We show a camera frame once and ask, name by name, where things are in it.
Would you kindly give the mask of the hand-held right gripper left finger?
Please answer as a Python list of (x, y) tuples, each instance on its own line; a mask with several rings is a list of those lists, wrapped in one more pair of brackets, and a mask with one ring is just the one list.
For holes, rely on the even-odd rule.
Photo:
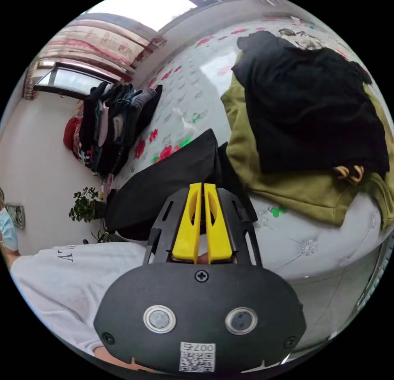
[(202, 215), (202, 183), (189, 187), (179, 229), (172, 249), (177, 261), (196, 264), (198, 259), (199, 237)]

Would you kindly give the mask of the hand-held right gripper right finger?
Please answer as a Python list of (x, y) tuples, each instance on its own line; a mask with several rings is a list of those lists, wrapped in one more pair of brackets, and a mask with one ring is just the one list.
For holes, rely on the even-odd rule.
[(232, 247), (223, 216), (218, 191), (214, 184), (204, 184), (204, 203), (208, 263), (230, 261)]

